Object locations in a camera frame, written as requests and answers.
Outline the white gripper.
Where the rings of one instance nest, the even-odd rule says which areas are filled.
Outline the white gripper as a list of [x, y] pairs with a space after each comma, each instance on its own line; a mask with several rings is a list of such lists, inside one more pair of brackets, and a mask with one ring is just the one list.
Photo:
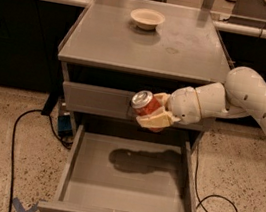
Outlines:
[[137, 123], [146, 129], [161, 129], [172, 126], [176, 121], [184, 125], [197, 123], [201, 120], [201, 111], [197, 93], [192, 87], [177, 89], [172, 94], [154, 94], [162, 106], [169, 111], [157, 110], [150, 115], [137, 116]]

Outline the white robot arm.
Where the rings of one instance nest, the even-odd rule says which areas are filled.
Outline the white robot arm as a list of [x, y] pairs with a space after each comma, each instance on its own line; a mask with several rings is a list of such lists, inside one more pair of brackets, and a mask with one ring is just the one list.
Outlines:
[[224, 83], [184, 87], [156, 97], [160, 108], [136, 117], [146, 129], [166, 128], [175, 122], [196, 124], [210, 117], [233, 119], [250, 115], [266, 135], [266, 82], [248, 67], [232, 69]]

